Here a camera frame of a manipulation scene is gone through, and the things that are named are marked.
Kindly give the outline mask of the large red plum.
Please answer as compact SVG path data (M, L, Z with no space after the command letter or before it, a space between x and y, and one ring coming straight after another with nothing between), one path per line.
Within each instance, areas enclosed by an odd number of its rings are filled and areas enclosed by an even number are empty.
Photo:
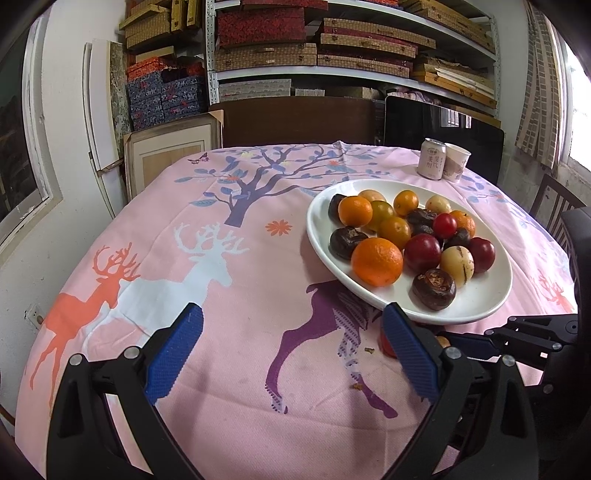
M406 244L404 260L408 269L416 274L435 269L440 265L442 250L439 241L429 234L418 234Z

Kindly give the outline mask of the small red plum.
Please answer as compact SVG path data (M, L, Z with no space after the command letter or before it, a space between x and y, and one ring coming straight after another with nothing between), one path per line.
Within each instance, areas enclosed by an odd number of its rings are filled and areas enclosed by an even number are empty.
M397 354L396 354L396 352L394 352L394 349L393 349L390 341L388 340L384 329L380 330L379 345L380 345L382 352L387 357L397 359Z

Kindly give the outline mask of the checkered curtain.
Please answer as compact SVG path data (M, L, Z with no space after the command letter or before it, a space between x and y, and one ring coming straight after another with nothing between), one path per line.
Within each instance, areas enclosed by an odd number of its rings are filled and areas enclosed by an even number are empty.
M525 96L515 146L552 169L559 157L561 89L557 55L546 16L525 1L528 58Z

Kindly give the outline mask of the speckled yellow passion fruit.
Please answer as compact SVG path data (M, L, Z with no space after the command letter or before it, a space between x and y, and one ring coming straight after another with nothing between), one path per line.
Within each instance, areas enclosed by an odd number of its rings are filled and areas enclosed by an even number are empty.
M441 195L433 195L430 197L425 203L425 208L431 212L435 212L436 214L452 212L450 201Z

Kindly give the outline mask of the pink deer print tablecloth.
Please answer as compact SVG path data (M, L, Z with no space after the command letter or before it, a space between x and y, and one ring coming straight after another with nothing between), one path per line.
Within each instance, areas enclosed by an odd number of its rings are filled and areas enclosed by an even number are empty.
M73 354L116 357L195 303L204 331L157 407L204 477L382 477L428 403L381 351L379 313L315 255L305 231L315 195L386 179L478 215L507 250L514 280L505 305L471 332L576 310L566 254L520 206L473 172L430 181L417 162L408 149L335 143L216 150L168 167L58 294L21 381L18 447L44 468Z

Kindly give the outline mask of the small yellow fruit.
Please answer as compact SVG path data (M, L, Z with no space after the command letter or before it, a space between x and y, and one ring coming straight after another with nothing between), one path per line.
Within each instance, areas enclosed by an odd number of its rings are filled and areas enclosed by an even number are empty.
M383 200L375 200L370 202L370 204L372 205L373 214L366 228L370 231L377 232L384 221L394 217L394 208L391 204Z

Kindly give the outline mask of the blue patterned boxes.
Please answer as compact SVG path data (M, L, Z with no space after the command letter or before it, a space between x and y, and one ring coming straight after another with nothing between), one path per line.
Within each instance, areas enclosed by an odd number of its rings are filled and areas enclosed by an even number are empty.
M208 109L200 61L152 57L126 71L132 129L139 131L204 113Z

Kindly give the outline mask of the small yellow orange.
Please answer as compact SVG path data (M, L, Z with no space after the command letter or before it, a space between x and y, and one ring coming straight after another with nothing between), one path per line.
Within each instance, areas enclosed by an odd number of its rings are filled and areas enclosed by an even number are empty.
M393 216L380 224L378 236L389 240L400 250L404 250L412 238L412 228L404 218Z

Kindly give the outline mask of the large orange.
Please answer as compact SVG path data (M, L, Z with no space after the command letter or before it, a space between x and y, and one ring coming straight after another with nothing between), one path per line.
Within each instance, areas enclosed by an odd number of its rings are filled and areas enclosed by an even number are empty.
M404 269L401 250L384 238L360 241L351 258L353 272L372 287L386 287L398 281Z

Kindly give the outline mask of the window with white frame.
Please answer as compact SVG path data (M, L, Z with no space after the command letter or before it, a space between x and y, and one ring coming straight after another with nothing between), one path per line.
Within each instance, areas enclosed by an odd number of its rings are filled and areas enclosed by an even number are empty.
M42 102L49 13L41 14L1 60L1 261L61 200Z

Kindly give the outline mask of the yellow round fruit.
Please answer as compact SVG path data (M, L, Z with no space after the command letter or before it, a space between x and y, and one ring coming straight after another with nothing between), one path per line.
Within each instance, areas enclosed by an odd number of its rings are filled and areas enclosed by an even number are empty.
M359 196L365 198L370 202L386 200L386 197L384 197L384 195L381 192L374 189L363 190L359 193Z

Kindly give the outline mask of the metal storage shelf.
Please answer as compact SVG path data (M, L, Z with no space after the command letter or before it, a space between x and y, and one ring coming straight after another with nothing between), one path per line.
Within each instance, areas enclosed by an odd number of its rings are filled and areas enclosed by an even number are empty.
M211 103L230 81L304 76L497 110L493 40L441 1L208 1L204 35Z

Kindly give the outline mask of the medium orange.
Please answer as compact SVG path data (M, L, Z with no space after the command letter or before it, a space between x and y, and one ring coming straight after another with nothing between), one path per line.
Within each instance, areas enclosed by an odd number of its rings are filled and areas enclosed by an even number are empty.
M457 227L464 228L468 232L470 238L473 238L476 235L476 223L470 214L462 210L454 210L450 215L456 220Z

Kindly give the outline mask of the red plum on plate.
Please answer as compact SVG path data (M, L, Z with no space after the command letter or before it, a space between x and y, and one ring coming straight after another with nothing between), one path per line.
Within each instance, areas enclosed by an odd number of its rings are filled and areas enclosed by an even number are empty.
M475 273L485 273L491 269L496 260L496 249L488 239L474 237L470 240L468 249L472 254Z

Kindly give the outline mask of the pale yellow fruit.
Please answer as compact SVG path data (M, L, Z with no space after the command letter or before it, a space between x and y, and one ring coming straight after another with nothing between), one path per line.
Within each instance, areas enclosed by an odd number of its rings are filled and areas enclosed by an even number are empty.
M443 251L440 268L454 279L457 288L462 288L475 273L474 258L466 247L452 246Z

